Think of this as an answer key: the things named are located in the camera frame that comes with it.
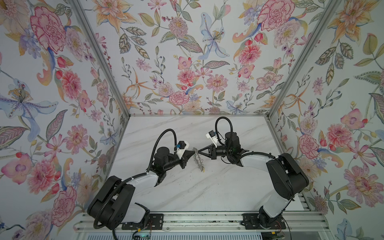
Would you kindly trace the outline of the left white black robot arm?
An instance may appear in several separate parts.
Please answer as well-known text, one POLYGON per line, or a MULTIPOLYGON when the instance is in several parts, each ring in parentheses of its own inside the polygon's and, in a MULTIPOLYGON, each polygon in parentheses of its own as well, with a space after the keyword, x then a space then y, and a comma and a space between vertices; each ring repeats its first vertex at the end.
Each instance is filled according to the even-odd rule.
POLYGON ((109 177, 88 207, 88 215, 94 218, 94 229, 114 231, 120 224, 132 225, 136 229, 147 227, 151 211, 142 204, 132 204, 134 194, 158 186, 167 176, 167 171, 174 167, 184 169, 195 153, 186 148, 176 148, 172 154, 167 147, 161 147, 153 154, 146 172, 125 180, 109 177))

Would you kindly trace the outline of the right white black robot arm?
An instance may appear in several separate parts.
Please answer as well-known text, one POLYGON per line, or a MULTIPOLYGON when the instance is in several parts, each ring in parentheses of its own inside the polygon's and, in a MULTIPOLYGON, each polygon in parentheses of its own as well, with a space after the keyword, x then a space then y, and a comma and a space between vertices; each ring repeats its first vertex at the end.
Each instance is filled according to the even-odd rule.
POLYGON ((198 150, 198 155, 212 160, 226 157, 232 165, 269 173, 274 190, 268 201, 260 207, 256 217, 256 224, 263 229, 271 228, 282 217, 283 211, 294 200, 295 195, 309 185, 307 175, 288 153, 275 157, 268 153, 245 150, 234 132, 226 133, 224 143, 219 141, 213 131, 207 134, 207 138, 213 143, 198 150))

